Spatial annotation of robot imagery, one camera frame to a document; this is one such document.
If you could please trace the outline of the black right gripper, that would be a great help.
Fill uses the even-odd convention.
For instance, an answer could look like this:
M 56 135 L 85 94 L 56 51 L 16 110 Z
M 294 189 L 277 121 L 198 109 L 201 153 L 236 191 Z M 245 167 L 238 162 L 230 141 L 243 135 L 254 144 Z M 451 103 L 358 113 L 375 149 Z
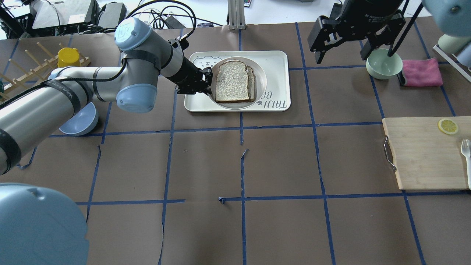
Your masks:
M 363 40 L 363 61 L 383 44 L 392 45 L 405 25 L 402 0 L 344 0 L 335 3 L 330 14 L 319 16 L 309 36 L 309 50 L 321 64 L 327 51 L 340 45 L 340 40 Z

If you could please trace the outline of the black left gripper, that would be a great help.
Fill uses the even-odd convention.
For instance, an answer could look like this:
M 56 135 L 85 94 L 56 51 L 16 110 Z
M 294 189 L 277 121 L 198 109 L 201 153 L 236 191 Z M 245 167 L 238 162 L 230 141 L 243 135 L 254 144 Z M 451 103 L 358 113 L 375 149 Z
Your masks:
M 188 59 L 183 59 L 180 69 L 173 75 L 173 83 L 179 95 L 195 95 L 196 93 L 211 95 L 212 79 L 211 67 L 197 68 Z

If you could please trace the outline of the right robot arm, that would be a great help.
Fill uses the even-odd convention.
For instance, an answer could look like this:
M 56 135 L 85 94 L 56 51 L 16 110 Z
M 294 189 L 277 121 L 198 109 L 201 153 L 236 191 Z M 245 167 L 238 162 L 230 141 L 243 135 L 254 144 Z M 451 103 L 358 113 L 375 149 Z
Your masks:
M 425 8 L 446 35 L 470 36 L 469 0 L 423 0 L 409 22 L 404 17 L 408 1 L 404 0 L 345 0 L 333 5 L 330 16 L 319 16 L 307 42 L 320 64 L 329 50 L 345 42 L 366 40 L 360 55 L 367 60 L 371 53 L 388 45 L 387 55 L 399 49 L 421 10 Z

